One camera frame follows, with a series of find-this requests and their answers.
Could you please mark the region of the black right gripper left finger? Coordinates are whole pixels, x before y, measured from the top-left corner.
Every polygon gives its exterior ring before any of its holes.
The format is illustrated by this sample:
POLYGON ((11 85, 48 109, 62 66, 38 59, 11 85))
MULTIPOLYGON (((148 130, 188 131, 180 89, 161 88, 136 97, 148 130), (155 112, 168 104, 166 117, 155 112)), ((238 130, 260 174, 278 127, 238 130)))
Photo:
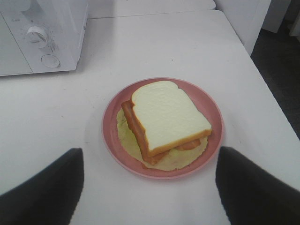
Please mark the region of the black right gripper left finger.
POLYGON ((83 150, 73 148, 0 196, 2 225, 68 225, 84 184, 83 150))

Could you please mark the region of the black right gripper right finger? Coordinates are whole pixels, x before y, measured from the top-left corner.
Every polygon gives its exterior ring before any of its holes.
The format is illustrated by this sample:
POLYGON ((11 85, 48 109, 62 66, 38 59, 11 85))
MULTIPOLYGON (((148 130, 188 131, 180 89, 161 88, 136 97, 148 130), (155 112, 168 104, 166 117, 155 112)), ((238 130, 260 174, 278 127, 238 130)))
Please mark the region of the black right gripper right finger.
POLYGON ((215 182, 232 225, 300 223, 300 192, 234 148, 220 148, 215 182))

